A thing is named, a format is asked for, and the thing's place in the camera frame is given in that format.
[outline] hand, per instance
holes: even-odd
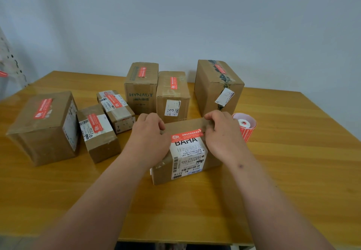
[[[205,114],[204,118],[214,121],[214,128],[208,126],[205,132],[209,151],[228,168],[241,164],[242,157],[253,157],[243,140],[238,120],[228,112],[214,110]]]
[[[156,113],[140,114],[122,154],[130,160],[138,160],[144,171],[150,169],[169,151],[171,135],[161,135],[160,130],[164,129],[164,122]]]

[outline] left hand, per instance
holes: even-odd
[[[130,156],[130,160],[138,160],[144,171],[150,169],[169,151],[171,135],[161,135],[160,130],[164,129],[164,122],[156,113],[140,114],[122,154]]]

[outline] wooden table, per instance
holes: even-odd
[[[5,137],[25,101],[71,90],[79,109],[96,92],[124,94],[124,78],[53,71],[0,102],[0,234],[38,235],[114,160],[77,158],[33,167]],[[193,83],[188,119],[199,118]],[[334,244],[361,245],[361,143],[299,92],[245,88],[236,112],[258,124],[248,146],[300,211]],[[130,131],[120,134],[121,146]],[[144,175],[121,240],[252,244],[241,197],[221,166],[154,186]]]

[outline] sticker roll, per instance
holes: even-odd
[[[256,120],[252,118],[250,115],[244,113],[234,113],[232,117],[233,119],[238,120],[242,137],[245,142],[248,142],[250,135],[257,126]]]

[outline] brown cardboard box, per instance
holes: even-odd
[[[159,64],[136,62],[132,63],[124,89],[126,100],[135,114],[156,113],[157,85]]]
[[[186,120],[190,98],[184,72],[159,72],[157,114],[164,123]]]
[[[232,115],[243,87],[244,82],[225,62],[198,60],[194,93],[201,116],[216,109]]]
[[[99,92],[96,96],[116,134],[133,128],[135,114],[116,90]]]
[[[207,124],[214,125],[212,121],[204,118],[165,125],[162,133],[170,133],[173,140],[164,159],[151,168],[153,184],[163,184],[222,164],[208,151],[203,135]],[[184,152],[193,154],[182,156]]]
[[[77,156],[77,106],[70,91],[31,97],[7,131],[35,166]]]
[[[97,163],[120,153],[120,144],[100,104],[77,112],[80,130],[92,160]]]

